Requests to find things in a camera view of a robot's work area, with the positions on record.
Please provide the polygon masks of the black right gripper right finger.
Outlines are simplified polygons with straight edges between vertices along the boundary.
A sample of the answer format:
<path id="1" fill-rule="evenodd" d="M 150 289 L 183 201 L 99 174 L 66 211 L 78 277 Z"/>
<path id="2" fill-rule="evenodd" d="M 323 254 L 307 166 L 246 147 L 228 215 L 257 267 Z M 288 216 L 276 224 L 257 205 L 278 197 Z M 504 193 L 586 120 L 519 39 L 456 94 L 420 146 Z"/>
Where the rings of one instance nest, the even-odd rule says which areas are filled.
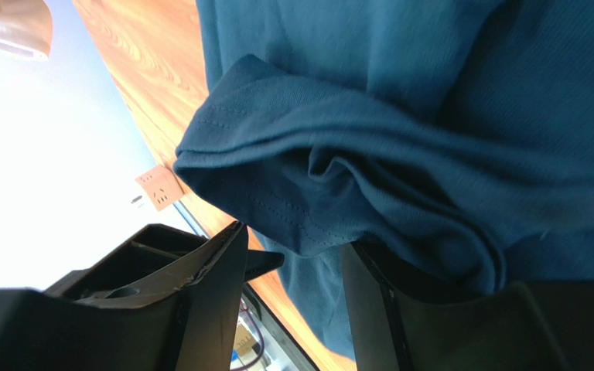
<path id="1" fill-rule="evenodd" d="M 340 263 L 360 370 L 594 370 L 594 281 L 479 296 L 384 247 L 347 244 Z"/>

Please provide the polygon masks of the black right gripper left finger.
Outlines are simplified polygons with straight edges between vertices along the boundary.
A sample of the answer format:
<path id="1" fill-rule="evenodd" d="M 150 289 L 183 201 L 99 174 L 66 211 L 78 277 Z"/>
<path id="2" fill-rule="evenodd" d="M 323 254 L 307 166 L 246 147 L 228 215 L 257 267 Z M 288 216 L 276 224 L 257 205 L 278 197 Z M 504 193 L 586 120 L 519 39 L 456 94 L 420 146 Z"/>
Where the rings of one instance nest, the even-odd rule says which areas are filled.
<path id="1" fill-rule="evenodd" d="M 0 370 L 227 370 L 248 233 L 234 222 L 180 258 L 157 253 L 135 281 L 90 295 L 0 289 Z"/>

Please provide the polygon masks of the teal blue t shirt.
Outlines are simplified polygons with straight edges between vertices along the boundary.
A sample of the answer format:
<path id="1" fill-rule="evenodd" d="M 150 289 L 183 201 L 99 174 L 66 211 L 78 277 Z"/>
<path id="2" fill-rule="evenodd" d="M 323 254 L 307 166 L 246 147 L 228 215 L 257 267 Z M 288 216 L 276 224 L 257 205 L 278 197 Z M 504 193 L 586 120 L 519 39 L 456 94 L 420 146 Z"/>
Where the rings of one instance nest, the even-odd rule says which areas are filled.
<path id="1" fill-rule="evenodd" d="M 339 248 L 449 284 L 594 279 L 594 1 L 199 1 L 175 173 L 354 358 Z"/>

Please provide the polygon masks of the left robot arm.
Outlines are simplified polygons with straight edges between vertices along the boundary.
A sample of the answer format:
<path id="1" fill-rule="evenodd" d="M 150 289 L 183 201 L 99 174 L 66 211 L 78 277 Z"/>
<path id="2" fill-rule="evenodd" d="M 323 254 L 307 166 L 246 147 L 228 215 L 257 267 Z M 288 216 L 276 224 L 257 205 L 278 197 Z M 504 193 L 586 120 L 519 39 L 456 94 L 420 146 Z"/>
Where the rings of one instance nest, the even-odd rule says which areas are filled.
<path id="1" fill-rule="evenodd" d="M 144 308 L 173 297 L 237 303 L 244 284 L 280 268 L 280 253 L 251 250 L 234 222 L 208 239 L 150 224 L 88 269 L 71 271 L 43 295 L 95 308 Z"/>

